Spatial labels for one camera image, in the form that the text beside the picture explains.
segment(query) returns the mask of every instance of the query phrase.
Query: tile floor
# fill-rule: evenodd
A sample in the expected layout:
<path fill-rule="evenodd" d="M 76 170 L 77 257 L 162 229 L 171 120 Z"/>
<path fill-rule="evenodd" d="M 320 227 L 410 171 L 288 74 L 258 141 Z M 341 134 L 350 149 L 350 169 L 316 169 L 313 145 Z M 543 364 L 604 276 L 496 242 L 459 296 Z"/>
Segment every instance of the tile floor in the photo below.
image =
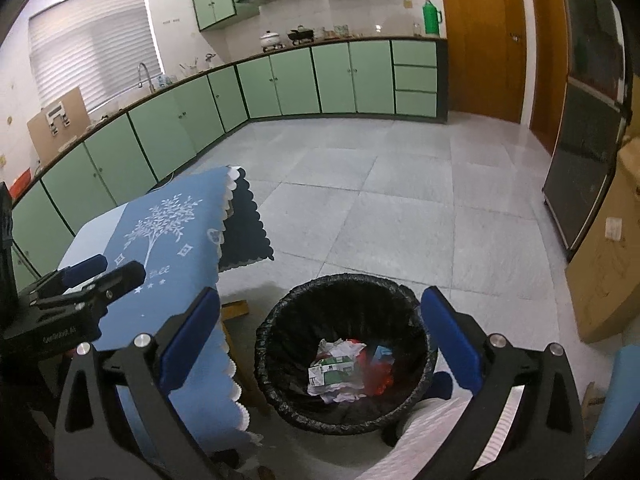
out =
<path fill-rule="evenodd" d="M 564 345 L 580 396 L 606 389 L 619 337 L 581 343 L 566 262 L 542 202 L 550 157 L 517 124 L 452 113 L 447 125 L 360 119 L 250 124 L 190 172 L 245 168 L 275 250 L 220 275 L 223 301 L 251 314 L 229 322 L 246 366 L 255 329 L 293 286 L 366 272 L 420 294 L 437 285 L 453 306 L 518 346 Z M 442 357 L 438 369 L 447 369 Z M 328 437 L 252 413 L 265 436 L 257 459 L 278 480 L 355 478 L 388 449 L 377 433 Z"/>

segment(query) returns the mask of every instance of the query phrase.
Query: faucet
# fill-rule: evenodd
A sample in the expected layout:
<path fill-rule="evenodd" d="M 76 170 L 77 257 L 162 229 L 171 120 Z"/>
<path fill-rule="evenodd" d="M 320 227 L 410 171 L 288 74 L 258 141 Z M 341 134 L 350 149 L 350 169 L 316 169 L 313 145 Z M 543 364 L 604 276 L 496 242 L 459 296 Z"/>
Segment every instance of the faucet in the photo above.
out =
<path fill-rule="evenodd" d="M 142 88 L 142 77 L 140 75 L 140 67 L 145 69 L 146 81 L 149 83 L 149 90 L 151 90 L 151 93 L 154 93 L 156 91 L 156 89 L 154 88 L 154 84 L 151 82 L 151 76 L 149 75 L 149 69 L 142 62 L 138 65 L 138 88 Z"/>

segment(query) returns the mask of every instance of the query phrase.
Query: gas burner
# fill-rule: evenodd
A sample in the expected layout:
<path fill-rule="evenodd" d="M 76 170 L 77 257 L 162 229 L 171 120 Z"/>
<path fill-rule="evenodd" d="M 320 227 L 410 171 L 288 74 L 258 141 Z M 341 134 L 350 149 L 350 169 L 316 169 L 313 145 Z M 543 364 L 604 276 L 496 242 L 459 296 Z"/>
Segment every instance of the gas burner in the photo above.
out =
<path fill-rule="evenodd" d="M 272 52 L 273 50 L 280 50 L 283 49 L 284 45 L 282 43 L 277 43 L 275 45 L 271 45 L 271 46 L 264 46 L 262 48 L 263 52 Z"/>
<path fill-rule="evenodd" d="M 305 43 L 313 43 L 314 39 L 313 38 L 303 38 L 302 40 L 292 40 L 291 43 L 293 43 L 293 45 L 303 45 Z"/>

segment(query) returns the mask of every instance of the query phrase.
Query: white blind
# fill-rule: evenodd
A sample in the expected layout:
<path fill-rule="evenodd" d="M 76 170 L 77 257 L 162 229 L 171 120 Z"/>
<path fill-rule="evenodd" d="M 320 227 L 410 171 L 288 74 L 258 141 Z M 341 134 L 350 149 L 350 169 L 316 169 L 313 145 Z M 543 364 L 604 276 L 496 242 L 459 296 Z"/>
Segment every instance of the white blind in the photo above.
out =
<path fill-rule="evenodd" d="M 79 86 L 87 110 L 151 77 L 160 63 L 145 0 L 66 0 L 29 20 L 31 70 L 42 106 Z"/>

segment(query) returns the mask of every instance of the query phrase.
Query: trash bag rim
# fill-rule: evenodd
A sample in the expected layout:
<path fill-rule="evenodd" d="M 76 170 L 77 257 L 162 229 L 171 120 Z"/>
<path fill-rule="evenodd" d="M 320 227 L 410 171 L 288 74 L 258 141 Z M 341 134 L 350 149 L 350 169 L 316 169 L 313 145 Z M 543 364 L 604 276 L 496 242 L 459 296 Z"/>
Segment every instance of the trash bag rim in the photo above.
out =
<path fill-rule="evenodd" d="M 291 301 L 295 301 L 300 295 L 306 294 L 309 290 L 313 290 L 318 286 L 333 285 L 335 283 L 345 282 L 367 282 L 373 285 L 379 285 L 392 290 L 399 294 L 402 294 L 409 304 L 415 306 L 415 315 L 420 321 L 425 334 L 425 343 L 427 346 L 427 359 L 422 371 L 422 377 L 418 384 L 416 384 L 414 390 L 411 392 L 402 404 L 396 407 L 389 413 L 381 415 L 373 420 L 361 422 L 359 424 L 328 424 L 326 422 L 320 422 L 308 416 L 302 415 L 296 412 L 290 405 L 288 400 L 272 385 L 269 372 L 266 367 L 266 347 L 267 341 L 273 329 L 274 320 L 278 317 L 279 313 L 288 306 Z M 392 424 L 398 420 L 404 412 L 409 410 L 416 402 L 418 402 L 427 391 L 431 384 L 431 378 L 435 369 L 436 359 L 438 357 L 438 348 L 435 341 L 431 337 L 430 332 L 424 326 L 421 316 L 418 314 L 417 307 L 419 306 L 418 299 L 415 297 L 414 292 L 405 285 L 400 285 L 386 278 L 380 278 L 378 276 L 371 276 L 370 274 L 359 273 L 340 273 L 329 274 L 327 276 L 321 276 L 301 285 L 297 285 L 292 288 L 281 300 L 271 309 L 271 312 L 264 319 L 261 325 L 256 330 L 256 342 L 255 342 L 255 379 L 257 380 L 260 390 L 263 392 L 266 400 L 270 403 L 276 412 L 289 424 L 302 430 L 314 431 L 322 434 L 333 435 L 349 435 L 367 433 L 369 431 L 375 431 L 379 428 L 383 428 Z"/>

